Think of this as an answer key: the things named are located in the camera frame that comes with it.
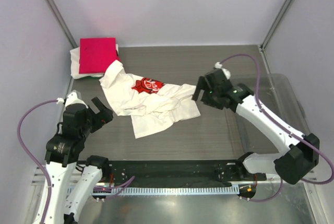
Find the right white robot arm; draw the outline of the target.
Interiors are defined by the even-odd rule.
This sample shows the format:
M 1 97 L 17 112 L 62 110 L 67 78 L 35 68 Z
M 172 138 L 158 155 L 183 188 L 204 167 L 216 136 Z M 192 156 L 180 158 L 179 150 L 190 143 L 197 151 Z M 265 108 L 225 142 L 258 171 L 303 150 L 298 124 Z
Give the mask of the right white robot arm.
M 317 164 L 320 141 L 314 134 L 304 135 L 256 101 L 246 85 L 233 85 L 221 68 L 215 68 L 198 78 L 192 99 L 216 109 L 230 109 L 252 123 L 276 147 L 276 154 L 249 152 L 239 158 L 235 173 L 247 180 L 255 173 L 276 174 L 289 184 L 296 184 Z

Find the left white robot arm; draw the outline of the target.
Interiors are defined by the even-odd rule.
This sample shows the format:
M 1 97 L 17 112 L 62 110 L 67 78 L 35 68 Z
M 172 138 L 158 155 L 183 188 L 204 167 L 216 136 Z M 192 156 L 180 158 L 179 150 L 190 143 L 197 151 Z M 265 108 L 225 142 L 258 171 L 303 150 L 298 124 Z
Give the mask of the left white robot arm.
M 94 113 L 76 92 L 71 92 L 66 99 L 55 100 L 55 103 L 63 104 L 65 110 L 62 121 L 56 126 L 56 134 L 46 144 L 45 165 L 42 165 L 23 143 L 23 121 L 18 124 L 17 137 L 22 148 L 45 176 L 34 223 L 77 223 L 95 185 L 110 178 L 108 158 L 92 155 L 86 160 L 75 189 L 70 194 L 67 193 L 70 178 L 89 134 L 113 120 L 112 110 L 99 98 L 94 97 L 91 101 L 99 110 L 98 113 Z

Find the white Coca-Cola t-shirt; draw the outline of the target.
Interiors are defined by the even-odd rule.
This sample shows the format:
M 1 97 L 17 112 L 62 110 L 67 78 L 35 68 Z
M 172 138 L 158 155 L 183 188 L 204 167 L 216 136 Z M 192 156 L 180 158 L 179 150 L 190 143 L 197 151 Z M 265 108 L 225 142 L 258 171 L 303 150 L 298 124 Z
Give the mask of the white Coca-Cola t-shirt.
M 200 116 L 192 100 L 195 86 L 166 84 L 125 72 L 114 61 L 100 79 L 111 109 L 118 116 L 130 116 L 136 139 L 159 133 L 174 123 Z

